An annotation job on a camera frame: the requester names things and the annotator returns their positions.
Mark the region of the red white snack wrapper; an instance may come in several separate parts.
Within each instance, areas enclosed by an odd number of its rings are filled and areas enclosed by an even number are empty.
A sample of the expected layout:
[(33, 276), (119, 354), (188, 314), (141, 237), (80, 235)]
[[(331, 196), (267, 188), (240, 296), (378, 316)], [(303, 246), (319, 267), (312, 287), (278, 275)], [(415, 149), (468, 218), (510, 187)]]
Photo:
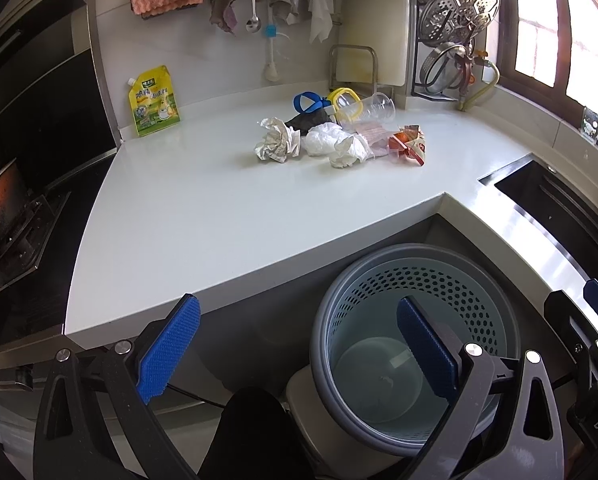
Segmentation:
[(397, 160), (409, 160), (418, 166), (426, 163), (426, 140), (420, 125), (408, 125), (388, 137), (388, 150)]

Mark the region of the pink printed receipt label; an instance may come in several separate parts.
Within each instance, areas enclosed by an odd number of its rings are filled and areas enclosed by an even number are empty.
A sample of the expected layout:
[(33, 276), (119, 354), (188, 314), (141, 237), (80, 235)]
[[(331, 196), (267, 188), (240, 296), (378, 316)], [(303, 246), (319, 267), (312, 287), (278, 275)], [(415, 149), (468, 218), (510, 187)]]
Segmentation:
[(389, 139), (394, 132), (384, 128), (380, 122), (357, 122), (353, 125), (353, 130), (361, 138), (369, 156), (377, 158), (389, 154)]

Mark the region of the white tissue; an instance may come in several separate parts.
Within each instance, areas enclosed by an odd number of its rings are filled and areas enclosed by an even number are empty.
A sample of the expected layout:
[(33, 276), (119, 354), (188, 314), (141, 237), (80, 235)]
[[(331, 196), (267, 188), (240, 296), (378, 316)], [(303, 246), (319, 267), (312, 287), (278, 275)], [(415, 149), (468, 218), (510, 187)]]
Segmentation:
[(344, 169), (364, 164), (373, 157), (374, 153), (364, 136), (353, 133), (335, 144), (334, 151), (329, 154), (329, 162), (331, 167)]

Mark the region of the clear plastic bag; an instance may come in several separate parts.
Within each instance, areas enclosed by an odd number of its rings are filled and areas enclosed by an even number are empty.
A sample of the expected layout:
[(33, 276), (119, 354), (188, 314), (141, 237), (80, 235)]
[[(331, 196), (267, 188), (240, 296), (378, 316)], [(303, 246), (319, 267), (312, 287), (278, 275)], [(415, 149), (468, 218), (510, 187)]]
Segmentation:
[(335, 122), (323, 122), (312, 127), (302, 136), (301, 148), (308, 156), (326, 156), (335, 151), (335, 146), (350, 134)]

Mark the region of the grid-patterned paper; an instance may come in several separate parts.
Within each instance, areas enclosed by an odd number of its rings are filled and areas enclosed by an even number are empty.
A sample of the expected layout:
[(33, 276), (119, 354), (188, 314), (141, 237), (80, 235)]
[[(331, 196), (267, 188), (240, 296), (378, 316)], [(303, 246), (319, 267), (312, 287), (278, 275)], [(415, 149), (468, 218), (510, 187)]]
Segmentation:
[(256, 144), (254, 152), (261, 162), (283, 164), (300, 155), (301, 131), (287, 126), (277, 117), (264, 118), (259, 122), (265, 130), (263, 139)]

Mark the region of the black kitchen sink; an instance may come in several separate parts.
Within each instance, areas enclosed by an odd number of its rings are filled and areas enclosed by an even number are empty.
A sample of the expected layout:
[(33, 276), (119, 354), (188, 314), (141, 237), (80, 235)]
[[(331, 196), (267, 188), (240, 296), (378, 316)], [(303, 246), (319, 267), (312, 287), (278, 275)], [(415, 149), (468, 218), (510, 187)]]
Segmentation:
[(480, 182), (510, 198), (584, 278), (598, 280), (598, 210), (558, 171), (530, 154)]

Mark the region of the grey perforated trash bin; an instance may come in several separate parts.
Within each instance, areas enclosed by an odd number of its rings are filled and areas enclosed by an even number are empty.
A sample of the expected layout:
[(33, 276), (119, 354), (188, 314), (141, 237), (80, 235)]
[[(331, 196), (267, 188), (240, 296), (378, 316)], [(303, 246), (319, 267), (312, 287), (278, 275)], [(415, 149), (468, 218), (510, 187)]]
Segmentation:
[(393, 245), (344, 270), (317, 311), (311, 341), (315, 387), (351, 437), (396, 456), (414, 456), (448, 407), (398, 327), (413, 297), (431, 321), (491, 356), (520, 353), (517, 321), (498, 285), (467, 258), (425, 244)]

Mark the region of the glass mug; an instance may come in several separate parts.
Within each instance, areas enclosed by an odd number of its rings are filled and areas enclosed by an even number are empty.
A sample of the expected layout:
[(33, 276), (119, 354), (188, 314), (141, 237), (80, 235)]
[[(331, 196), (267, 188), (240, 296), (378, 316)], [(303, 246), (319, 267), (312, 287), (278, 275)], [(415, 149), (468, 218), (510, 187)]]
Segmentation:
[(598, 114), (589, 107), (583, 109), (580, 131), (588, 142), (598, 143)]

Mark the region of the glass pot lid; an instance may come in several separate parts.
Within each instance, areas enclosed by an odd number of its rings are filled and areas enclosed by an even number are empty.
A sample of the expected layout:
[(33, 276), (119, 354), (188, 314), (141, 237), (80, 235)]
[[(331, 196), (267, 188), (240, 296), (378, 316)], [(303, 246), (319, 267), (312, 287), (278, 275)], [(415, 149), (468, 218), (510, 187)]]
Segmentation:
[(444, 42), (426, 57), (419, 71), (421, 87), (432, 96), (445, 90), (465, 91), (471, 75), (471, 58), (462, 44)]

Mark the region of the clear plastic cup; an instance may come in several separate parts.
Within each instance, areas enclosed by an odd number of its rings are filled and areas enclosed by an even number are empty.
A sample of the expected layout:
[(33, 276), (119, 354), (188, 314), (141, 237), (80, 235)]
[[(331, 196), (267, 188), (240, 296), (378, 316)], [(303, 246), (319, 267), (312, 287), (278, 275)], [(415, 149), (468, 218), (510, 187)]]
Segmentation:
[(395, 106), (386, 94), (376, 92), (372, 96), (340, 108), (337, 117), (342, 125), (358, 122), (392, 122), (395, 118)]

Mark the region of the black range hood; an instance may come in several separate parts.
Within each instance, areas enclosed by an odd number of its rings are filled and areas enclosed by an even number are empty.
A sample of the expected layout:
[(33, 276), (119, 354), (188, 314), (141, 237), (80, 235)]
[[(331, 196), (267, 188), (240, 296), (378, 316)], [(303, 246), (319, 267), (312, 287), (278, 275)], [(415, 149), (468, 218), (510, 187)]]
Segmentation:
[(0, 170), (41, 190), (120, 145), (95, 0), (23, 0), (0, 22)]

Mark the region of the yellow-rimmed clear lid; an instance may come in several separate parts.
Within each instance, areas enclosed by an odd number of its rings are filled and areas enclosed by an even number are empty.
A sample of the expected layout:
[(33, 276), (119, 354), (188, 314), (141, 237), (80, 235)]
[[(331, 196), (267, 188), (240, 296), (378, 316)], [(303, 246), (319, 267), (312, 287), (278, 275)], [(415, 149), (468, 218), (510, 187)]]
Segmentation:
[(329, 116), (344, 122), (354, 122), (363, 113), (363, 103), (358, 94), (351, 88), (339, 87), (332, 90), (326, 100), (326, 112)]

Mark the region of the yellow green refill pouch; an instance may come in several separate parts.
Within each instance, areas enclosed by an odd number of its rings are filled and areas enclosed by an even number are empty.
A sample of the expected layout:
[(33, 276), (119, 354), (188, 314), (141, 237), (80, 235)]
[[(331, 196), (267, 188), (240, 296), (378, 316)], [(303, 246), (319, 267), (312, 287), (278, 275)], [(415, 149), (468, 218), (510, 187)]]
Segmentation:
[(140, 138), (180, 122), (171, 74), (165, 65), (130, 78), (128, 86), (128, 102)]

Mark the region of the perforated steel steamer plate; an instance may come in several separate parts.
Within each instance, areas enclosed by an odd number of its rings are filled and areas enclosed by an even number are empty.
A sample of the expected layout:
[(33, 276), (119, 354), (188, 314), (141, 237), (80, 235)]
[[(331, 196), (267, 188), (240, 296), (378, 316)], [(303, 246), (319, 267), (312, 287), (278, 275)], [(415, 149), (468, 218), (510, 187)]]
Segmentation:
[(494, 21), (500, 0), (429, 0), (421, 11), (418, 40), (428, 47), (466, 44)]

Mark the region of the white cutting board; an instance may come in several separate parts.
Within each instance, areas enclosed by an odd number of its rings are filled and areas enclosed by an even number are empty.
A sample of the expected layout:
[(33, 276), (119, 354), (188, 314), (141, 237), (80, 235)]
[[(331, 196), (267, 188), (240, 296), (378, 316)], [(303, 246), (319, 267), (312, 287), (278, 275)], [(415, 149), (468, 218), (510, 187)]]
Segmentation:
[(378, 84), (405, 84), (410, 0), (342, 0), (339, 44), (372, 47), (378, 55)]

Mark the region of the black crumpled bag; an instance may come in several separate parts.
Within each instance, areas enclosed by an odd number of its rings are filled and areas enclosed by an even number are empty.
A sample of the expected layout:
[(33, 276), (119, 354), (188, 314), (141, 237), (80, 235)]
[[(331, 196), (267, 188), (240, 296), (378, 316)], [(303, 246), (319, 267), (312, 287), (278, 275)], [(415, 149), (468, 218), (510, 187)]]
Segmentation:
[(299, 131), (301, 136), (306, 136), (312, 128), (325, 122), (330, 122), (329, 115), (323, 108), (319, 108), (318, 110), (314, 110), (314, 112), (297, 114), (297, 116), (285, 122), (285, 125), (288, 128)]

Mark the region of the metal cutting board stand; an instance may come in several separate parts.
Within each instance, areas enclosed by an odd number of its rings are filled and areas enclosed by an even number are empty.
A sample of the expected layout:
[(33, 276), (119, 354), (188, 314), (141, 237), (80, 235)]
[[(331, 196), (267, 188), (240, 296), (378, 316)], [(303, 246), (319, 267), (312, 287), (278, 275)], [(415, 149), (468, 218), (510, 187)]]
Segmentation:
[(350, 87), (363, 94), (378, 91), (378, 55), (369, 46), (334, 44), (328, 53), (328, 88)]

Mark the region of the white blue bottle brush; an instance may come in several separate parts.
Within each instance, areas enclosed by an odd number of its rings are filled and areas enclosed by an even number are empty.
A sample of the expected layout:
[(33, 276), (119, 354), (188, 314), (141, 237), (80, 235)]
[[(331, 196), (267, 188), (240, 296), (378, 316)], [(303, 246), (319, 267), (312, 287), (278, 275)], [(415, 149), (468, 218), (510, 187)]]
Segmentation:
[(277, 27), (274, 22), (274, 14), (272, 7), (268, 4), (266, 6), (267, 25), (264, 36), (267, 41), (267, 61), (264, 66), (264, 79), (271, 84), (276, 84), (280, 81), (280, 76), (275, 61), (275, 39), (277, 36)]

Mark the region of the white hanging cloth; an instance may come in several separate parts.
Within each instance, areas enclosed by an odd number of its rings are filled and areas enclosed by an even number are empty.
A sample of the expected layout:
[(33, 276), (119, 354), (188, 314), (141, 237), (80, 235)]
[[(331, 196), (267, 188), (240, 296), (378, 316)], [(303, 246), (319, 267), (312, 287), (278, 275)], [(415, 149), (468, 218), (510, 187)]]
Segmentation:
[(335, 12), (334, 0), (310, 0), (308, 10), (311, 13), (310, 43), (316, 40), (324, 42), (332, 29), (332, 14)]

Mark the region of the metal hanging ladle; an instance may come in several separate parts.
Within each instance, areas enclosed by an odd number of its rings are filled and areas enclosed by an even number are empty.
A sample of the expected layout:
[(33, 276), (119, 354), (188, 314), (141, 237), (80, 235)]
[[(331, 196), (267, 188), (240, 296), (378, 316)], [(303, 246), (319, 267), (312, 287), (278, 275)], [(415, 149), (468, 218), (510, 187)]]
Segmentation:
[(256, 10), (256, 0), (250, 0), (251, 3), (251, 16), (248, 18), (246, 23), (247, 32), (254, 34), (261, 29), (261, 19), (259, 18), (258, 11)]

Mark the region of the grey purple hanging rag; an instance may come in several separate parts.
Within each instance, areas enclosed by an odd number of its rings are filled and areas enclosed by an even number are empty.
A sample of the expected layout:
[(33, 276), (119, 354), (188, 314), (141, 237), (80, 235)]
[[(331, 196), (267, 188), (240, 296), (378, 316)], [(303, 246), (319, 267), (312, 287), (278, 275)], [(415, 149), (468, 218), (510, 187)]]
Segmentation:
[(223, 32), (232, 34), (237, 26), (233, 5), (236, 0), (212, 0), (210, 23)]

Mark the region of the grey hanging cloth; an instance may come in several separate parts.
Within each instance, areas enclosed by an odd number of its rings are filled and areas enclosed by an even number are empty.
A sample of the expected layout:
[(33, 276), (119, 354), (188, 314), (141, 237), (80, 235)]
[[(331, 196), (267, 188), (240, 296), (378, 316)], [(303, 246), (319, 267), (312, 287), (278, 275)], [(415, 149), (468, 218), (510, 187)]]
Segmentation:
[(287, 25), (300, 22), (300, 0), (271, 0), (270, 7), (274, 17)]

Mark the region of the brown window frame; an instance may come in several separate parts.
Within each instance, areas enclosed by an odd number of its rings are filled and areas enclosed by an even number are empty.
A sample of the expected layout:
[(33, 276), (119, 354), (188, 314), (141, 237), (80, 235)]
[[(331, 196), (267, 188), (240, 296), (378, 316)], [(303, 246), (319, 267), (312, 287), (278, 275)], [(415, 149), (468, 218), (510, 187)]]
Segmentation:
[(579, 127), (598, 115), (598, 6), (594, 0), (500, 0), (502, 85)]

